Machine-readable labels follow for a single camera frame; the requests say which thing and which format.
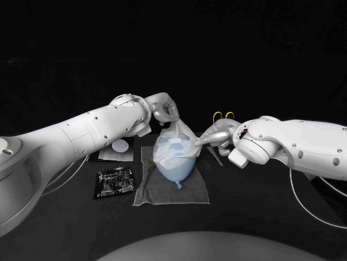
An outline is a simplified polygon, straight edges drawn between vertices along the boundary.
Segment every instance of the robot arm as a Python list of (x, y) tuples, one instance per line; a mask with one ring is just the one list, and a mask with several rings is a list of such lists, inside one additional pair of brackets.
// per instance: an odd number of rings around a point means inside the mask
[(234, 126), (238, 127), (218, 127), (220, 131), (205, 135), (198, 145), (212, 143), (218, 146), (230, 139), (235, 149), (228, 158), (238, 167), (244, 168), (250, 161), (264, 165), (270, 159), (277, 159), (306, 174), (347, 181), (346, 126), (303, 120), (280, 121), (270, 116), (237, 122)]
[(150, 118), (179, 119), (168, 93), (127, 94), (110, 105), (15, 137), (0, 137), (0, 236), (24, 221), (50, 180), (73, 162), (120, 138), (150, 133)]

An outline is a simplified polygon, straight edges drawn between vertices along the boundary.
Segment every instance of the white cable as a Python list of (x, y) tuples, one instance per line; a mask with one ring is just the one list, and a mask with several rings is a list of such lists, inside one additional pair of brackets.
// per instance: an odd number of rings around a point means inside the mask
[(343, 193), (326, 180), (323, 177), (320, 177), (325, 183), (336, 190), (338, 193), (340, 193), (345, 197), (347, 197), (347, 194)]
[(58, 181), (58, 179), (64, 176), (64, 174), (67, 173), (67, 171), (70, 170), (70, 168), (73, 167), (73, 165), (76, 164), (76, 162), (73, 162), (73, 164), (70, 165), (70, 167), (67, 167), (67, 170), (61, 173), (61, 175), (55, 178), (55, 180), (47, 185), (47, 188)]
[[(291, 169), (291, 168), (290, 168), (290, 178), (291, 178), (291, 186), (293, 186), (293, 169)], [(304, 205), (303, 205), (303, 203), (302, 203), (302, 201), (300, 201), (300, 199), (299, 199), (294, 186), (293, 186), (293, 193), (294, 193), (294, 195), (296, 195), (296, 198), (297, 198), (297, 201), (299, 201), (300, 205), (303, 206), (303, 209), (307, 211), (307, 213), (309, 213), (320, 222), (326, 223), (327, 225), (330, 225), (330, 226), (333, 226), (333, 227), (347, 229), (347, 227), (335, 225), (335, 224), (326, 222), (325, 220), (322, 220), (322, 219), (307, 210), (307, 208), (304, 207)]]
[(68, 181), (73, 179), (73, 177), (74, 177), (76, 174), (78, 173), (78, 170), (81, 169), (81, 167), (83, 167), (83, 165), (84, 165), (84, 163), (86, 163), (89, 157), (90, 157), (90, 155), (87, 155), (87, 157), (86, 157), (86, 159), (84, 159), (84, 162), (83, 162), (80, 168), (77, 169), (77, 171), (74, 172), (74, 174), (73, 174), (73, 176), (68, 178), (68, 180), (64, 182), (64, 184), (61, 184), (53, 191), (50, 191), (50, 192), (47, 192), (45, 194), (43, 194), (43, 196), (45, 196), (45, 195), (48, 195), (50, 193), (53, 193), (54, 191), (57, 191), (57, 190), (68, 183)]

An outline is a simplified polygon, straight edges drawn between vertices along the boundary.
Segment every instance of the table surface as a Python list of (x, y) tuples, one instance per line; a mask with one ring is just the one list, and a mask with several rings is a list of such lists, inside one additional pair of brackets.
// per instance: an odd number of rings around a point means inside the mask
[[(41, 198), (22, 224), (0, 237), (0, 260), (97, 260), (139, 240), (185, 231), (254, 235), (329, 260), (347, 260), (347, 230), (326, 225), (303, 210), (291, 191), (290, 169), (277, 160), (266, 165), (250, 163), (240, 169), (221, 157), (225, 166), (220, 166), (205, 145), (198, 168), (211, 205), (143, 204), (135, 207), (136, 193), (93, 200), (96, 173), (119, 166), (132, 167), (137, 190), (140, 148), (152, 146), (156, 138), (153, 134), (136, 138), (133, 162), (84, 164), (74, 179)], [(302, 172), (293, 171), (293, 180), (310, 211), (342, 225)]]

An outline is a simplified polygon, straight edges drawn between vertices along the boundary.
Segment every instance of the wire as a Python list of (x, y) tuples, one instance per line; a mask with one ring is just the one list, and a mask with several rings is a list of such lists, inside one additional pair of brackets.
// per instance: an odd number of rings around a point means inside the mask
[(61, 175), (55, 178), (55, 180), (47, 185), (47, 188), (58, 181), (58, 179), (64, 176), (64, 174), (67, 173), (67, 171), (70, 170), (70, 168), (73, 167), (73, 165), (76, 164), (76, 162), (73, 162), (73, 164), (70, 165), (70, 167), (67, 167), (67, 170), (61, 173)]
[(325, 183), (326, 183), (345, 197), (347, 197), (347, 194), (343, 193), (343, 192), (327, 182), (327, 180), (326, 180), (323, 177), (320, 177), (320, 178), (322, 178), (322, 180), (325, 181)]
[(58, 186), (53, 191), (44, 193), (43, 196), (45, 196), (45, 195), (48, 195), (50, 193), (53, 193), (54, 191), (57, 191), (57, 190), (58, 190), (58, 189), (60, 189), (60, 188), (61, 188), (61, 187), (68, 183), (68, 181), (73, 179), (73, 177), (74, 177), (76, 174), (78, 173), (78, 171), (80, 171), (80, 169), (81, 169), (81, 167), (83, 167), (83, 165), (84, 165), (84, 163), (86, 163), (89, 157), (90, 157), (90, 155), (87, 155), (87, 157), (86, 157), (86, 159), (84, 159), (84, 162), (83, 162), (81, 166), (78, 167), (77, 171), (74, 172), (74, 174), (73, 174), (73, 176), (68, 178), (68, 180), (64, 182), (64, 184), (61, 184), (61, 185), (60, 185), (60, 186)]
[[(290, 179), (291, 179), (291, 186), (293, 186), (293, 169), (291, 169), (291, 168), (290, 168)], [(296, 192), (296, 187), (294, 187), (294, 186), (293, 186), (293, 193), (294, 193), (294, 195), (296, 195), (296, 198), (297, 198), (297, 201), (299, 201), (300, 205), (303, 206), (303, 209), (307, 211), (307, 213), (309, 213), (320, 222), (326, 223), (327, 225), (330, 225), (330, 226), (333, 226), (333, 227), (347, 229), (347, 227), (343, 227), (343, 226), (339, 226), (339, 225), (335, 225), (335, 224), (326, 222), (325, 220), (322, 220), (322, 219), (309, 211), (309, 209), (304, 207), (304, 205), (303, 205), (303, 203), (302, 203), (302, 201), (300, 201), (300, 199), (299, 199), (297, 192)]]

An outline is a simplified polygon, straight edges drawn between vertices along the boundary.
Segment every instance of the cloth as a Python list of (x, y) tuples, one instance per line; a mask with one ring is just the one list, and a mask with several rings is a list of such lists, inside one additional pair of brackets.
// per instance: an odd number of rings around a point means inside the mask
[(182, 181), (184, 188), (178, 189), (161, 173), (153, 161), (153, 146), (142, 147), (143, 181), (136, 193), (133, 206), (145, 203), (161, 204), (211, 204), (207, 183), (198, 166)]

